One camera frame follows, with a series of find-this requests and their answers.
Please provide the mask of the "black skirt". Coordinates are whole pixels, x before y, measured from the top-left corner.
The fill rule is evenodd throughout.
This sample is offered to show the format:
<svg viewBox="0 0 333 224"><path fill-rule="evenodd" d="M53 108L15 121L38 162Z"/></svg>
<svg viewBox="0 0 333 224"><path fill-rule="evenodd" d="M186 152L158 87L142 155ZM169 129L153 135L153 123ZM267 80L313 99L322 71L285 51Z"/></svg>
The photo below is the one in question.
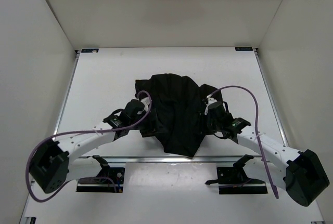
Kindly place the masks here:
<svg viewBox="0 0 333 224"><path fill-rule="evenodd" d="M152 99L141 136L156 137L165 153L193 157L210 134L204 99L216 88L198 85L188 76L155 74L148 80L136 80L135 90L148 92Z"/></svg>

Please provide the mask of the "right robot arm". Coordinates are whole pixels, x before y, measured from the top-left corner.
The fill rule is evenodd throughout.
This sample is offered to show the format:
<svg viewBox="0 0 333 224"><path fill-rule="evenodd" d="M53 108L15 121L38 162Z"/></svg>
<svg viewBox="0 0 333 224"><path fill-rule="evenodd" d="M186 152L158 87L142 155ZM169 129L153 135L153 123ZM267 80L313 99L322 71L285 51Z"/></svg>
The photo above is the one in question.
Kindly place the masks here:
<svg viewBox="0 0 333 224"><path fill-rule="evenodd" d="M250 122L234 118L222 101L204 100L207 127L246 147L262 158L244 155L234 163L233 176L238 182L258 179L284 189L299 205L308 207L329 186L330 182L317 154L309 149L299 151L255 130Z"/></svg>

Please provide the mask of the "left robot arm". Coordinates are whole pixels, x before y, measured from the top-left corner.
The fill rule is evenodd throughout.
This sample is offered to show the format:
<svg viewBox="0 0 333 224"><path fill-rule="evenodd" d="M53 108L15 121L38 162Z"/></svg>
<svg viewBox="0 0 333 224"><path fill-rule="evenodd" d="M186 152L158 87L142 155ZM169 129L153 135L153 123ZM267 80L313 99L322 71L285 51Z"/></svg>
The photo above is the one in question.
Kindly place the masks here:
<svg viewBox="0 0 333 224"><path fill-rule="evenodd" d="M133 99L120 115L110 115L88 131L69 131L48 138L33 151L29 174L46 194L72 180L106 180L109 175L106 160L100 155L84 155L139 129L150 110L149 97Z"/></svg>

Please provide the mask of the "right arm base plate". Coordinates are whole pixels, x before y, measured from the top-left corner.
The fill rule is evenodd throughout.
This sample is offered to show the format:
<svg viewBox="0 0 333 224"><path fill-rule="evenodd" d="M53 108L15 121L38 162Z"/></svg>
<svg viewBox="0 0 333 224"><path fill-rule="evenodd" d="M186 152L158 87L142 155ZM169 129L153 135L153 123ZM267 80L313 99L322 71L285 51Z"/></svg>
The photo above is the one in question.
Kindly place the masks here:
<svg viewBox="0 0 333 224"><path fill-rule="evenodd" d="M249 178L244 166L254 161L254 156L244 155L232 165L218 165L216 179L207 180L205 185L217 185L220 195L227 194L268 194L266 183L262 180Z"/></svg>

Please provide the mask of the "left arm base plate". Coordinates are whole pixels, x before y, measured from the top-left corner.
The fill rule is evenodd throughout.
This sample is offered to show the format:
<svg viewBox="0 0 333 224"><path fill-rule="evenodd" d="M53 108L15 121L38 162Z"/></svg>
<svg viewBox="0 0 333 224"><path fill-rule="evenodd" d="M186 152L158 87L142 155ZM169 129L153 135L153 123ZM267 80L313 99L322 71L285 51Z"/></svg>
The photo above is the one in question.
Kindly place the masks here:
<svg viewBox="0 0 333 224"><path fill-rule="evenodd" d="M124 190L125 165L109 163L99 155L92 158L98 162L101 170L96 176L80 178L76 192L122 193Z"/></svg>

